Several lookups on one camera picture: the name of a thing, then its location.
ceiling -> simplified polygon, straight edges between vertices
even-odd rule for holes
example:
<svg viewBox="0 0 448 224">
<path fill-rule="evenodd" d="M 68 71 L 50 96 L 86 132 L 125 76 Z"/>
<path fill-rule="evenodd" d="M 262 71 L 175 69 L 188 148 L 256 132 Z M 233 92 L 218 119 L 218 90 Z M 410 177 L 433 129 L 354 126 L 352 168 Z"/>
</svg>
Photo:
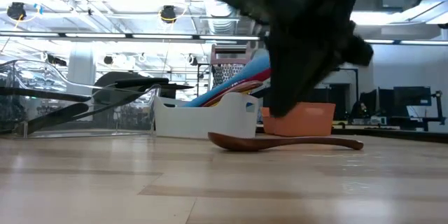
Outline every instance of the ceiling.
<svg viewBox="0 0 448 224">
<path fill-rule="evenodd" d="M 416 0 L 358 0 L 357 11 L 377 11 L 376 16 L 353 14 L 360 24 L 357 32 L 366 39 L 432 39 L 440 35 L 435 24 L 416 22 L 394 25 L 380 21 L 385 5 L 406 9 Z M 17 23 L 6 15 L 12 2 L 25 4 L 27 18 Z M 174 6 L 177 19 L 167 24 L 160 19 L 163 6 Z M 0 0 L 0 30 L 18 32 L 76 32 L 76 33 L 120 33 L 120 34 L 220 34 L 256 35 L 254 23 L 239 17 L 236 12 L 215 0 Z M 71 47 L 76 40 L 58 41 L 0 36 L 0 63 L 13 59 L 41 60 L 42 52 L 65 59 L 69 63 Z M 97 53 L 98 71 L 128 67 L 135 71 L 147 70 L 152 76 L 175 76 L 178 82 L 193 84 L 196 66 L 188 63 L 187 57 L 194 55 L 198 62 L 207 63 L 211 53 L 210 43 L 169 43 L 97 41 L 93 42 Z M 133 58 L 134 66 L 111 66 L 103 63 L 105 55 Z"/>
</svg>

desk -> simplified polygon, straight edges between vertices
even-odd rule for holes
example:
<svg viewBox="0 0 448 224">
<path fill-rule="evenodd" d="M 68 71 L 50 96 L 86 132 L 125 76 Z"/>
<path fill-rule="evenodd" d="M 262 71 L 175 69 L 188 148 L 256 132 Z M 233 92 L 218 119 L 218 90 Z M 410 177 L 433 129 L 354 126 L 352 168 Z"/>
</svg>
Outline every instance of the desk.
<svg viewBox="0 0 448 224">
<path fill-rule="evenodd" d="M 0 140 L 0 223 L 448 223 L 448 145 L 348 137 L 364 150 Z"/>
</svg>

white plastic bin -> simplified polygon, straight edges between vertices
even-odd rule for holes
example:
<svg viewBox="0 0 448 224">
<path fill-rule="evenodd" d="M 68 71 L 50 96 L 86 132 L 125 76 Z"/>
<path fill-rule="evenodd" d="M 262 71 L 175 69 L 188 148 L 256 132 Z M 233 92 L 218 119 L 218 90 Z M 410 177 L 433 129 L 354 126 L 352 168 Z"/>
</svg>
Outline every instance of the white plastic bin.
<svg viewBox="0 0 448 224">
<path fill-rule="evenodd" d="M 155 126 L 158 137 L 207 139 L 209 132 L 252 138 L 256 133 L 258 99 L 231 92 L 217 106 L 169 108 L 155 98 Z"/>
</svg>

table surface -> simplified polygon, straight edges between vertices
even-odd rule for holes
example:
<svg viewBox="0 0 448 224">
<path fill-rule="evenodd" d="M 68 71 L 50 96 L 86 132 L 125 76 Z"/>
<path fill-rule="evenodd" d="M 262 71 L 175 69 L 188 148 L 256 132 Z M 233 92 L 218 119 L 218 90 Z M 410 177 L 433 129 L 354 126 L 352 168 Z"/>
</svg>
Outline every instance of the table surface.
<svg viewBox="0 0 448 224">
<path fill-rule="evenodd" d="M 365 149 L 0 139 L 0 223 L 448 223 L 447 145 L 348 137 Z"/>
</svg>

orange plastic bin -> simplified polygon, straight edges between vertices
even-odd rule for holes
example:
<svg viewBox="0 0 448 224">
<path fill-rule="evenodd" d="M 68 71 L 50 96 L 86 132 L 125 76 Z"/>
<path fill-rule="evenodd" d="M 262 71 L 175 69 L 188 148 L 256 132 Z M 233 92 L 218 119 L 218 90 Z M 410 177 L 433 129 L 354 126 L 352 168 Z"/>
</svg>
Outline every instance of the orange plastic bin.
<svg viewBox="0 0 448 224">
<path fill-rule="evenodd" d="M 283 137 L 329 136 L 335 107 L 335 104 L 300 102 L 283 118 L 273 118 L 269 108 L 261 108 L 265 133 Z"/>
</svg>

